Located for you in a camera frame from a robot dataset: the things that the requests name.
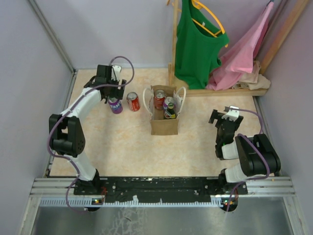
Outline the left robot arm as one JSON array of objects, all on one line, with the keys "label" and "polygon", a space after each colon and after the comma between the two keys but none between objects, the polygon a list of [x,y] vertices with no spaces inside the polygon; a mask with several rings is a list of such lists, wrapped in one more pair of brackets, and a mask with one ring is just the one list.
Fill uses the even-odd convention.
[{"label": "left robot arm", "polygon": [[96,75],[83,87],[76,100],[60,114],[49,117],[49,150],[74,165],[78,179],[74,184],[76,195],[98,194],[102,188],[98,170],[84,152],[86,139],[82,123],[101,101],[114,111],[122,111],[125,79],[120,79],[122,67],[98,65]]}]

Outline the green glass bottle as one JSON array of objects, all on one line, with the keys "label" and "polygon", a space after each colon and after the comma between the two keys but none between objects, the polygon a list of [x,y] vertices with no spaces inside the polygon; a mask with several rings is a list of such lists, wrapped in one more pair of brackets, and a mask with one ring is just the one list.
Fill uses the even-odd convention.
[{"label": "green glass bottle", "polygon": [[176,119],[175,106],[173,102],[169,102],[166,110],[164,111],[164,119]]}]

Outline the purple Fanta can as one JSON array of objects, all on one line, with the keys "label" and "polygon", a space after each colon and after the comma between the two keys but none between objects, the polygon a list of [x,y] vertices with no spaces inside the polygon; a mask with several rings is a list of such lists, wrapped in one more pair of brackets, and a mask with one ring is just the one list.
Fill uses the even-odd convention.
[{"label": "purple Fanta can", "polygon": [[108,104],[114,114],[119,114],[123,111],[121,101],[115,97],[109,97]]},{"label": "purple Fanta can", "polygon": [[165,100],[164,100],[164,102],[163,102],[163,109],[164,109],[164,110],[167,110],[168,105],[169,105],[170,103],[172,103],[172,104],[175,106],[175,100],[174,100],[174,98],[171,97],[171,96],[168,96],[168,97],[165,98]]}]

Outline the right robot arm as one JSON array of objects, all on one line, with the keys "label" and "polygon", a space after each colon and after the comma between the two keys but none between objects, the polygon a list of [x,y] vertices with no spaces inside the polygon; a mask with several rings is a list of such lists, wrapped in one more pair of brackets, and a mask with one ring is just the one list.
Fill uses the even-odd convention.
[{"label": "right robot arm", "polygon": [[235,134],[244,117],[240,111],[258,115],[250,110],[234,106],[226,107],[224,113],[213,110],[209,123],[216,123],[217,135],[215,153],[220,160],[239,160],[230,168],[223,169],[219,174],[219,190],[225,194],[235,193],[240,185],[251,179],[265,179],[271,174],[279,173],[281,161],[263,133],[264,122],[258,116],[260,132],[253,137]]}]

